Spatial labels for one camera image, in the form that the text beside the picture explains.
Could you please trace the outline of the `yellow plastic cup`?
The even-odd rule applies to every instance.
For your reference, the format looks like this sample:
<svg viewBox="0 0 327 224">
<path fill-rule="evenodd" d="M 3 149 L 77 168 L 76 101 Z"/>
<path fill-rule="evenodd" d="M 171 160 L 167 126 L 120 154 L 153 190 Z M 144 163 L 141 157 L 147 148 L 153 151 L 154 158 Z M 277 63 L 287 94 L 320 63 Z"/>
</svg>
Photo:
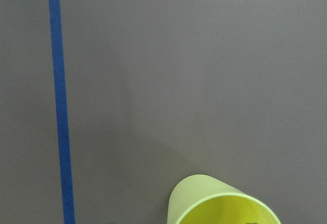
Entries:
<svg viewBox="0 0 327 224">
<path fill-rule="evenodd" d="M 280 223 L 260 200 L 204 174 L 191 175 L 173 189 L 167 223 Z"/>
</svg>

